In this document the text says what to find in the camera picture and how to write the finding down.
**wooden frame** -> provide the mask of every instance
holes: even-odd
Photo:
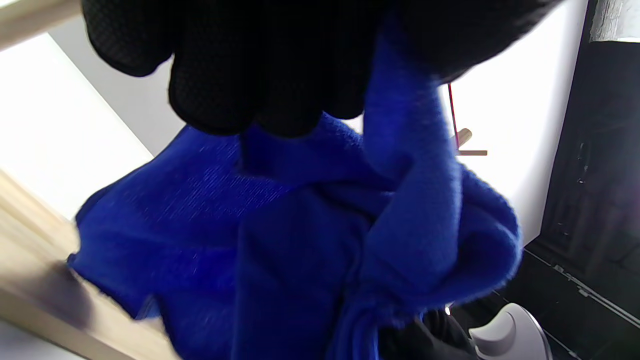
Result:
[[[0,51],[80,15],[80,0],[18,0],[0,8]]]
[[[78,244],[73,224],[0,170],[0,318],[90,360],[178,360],[161,325],[71,274]]]

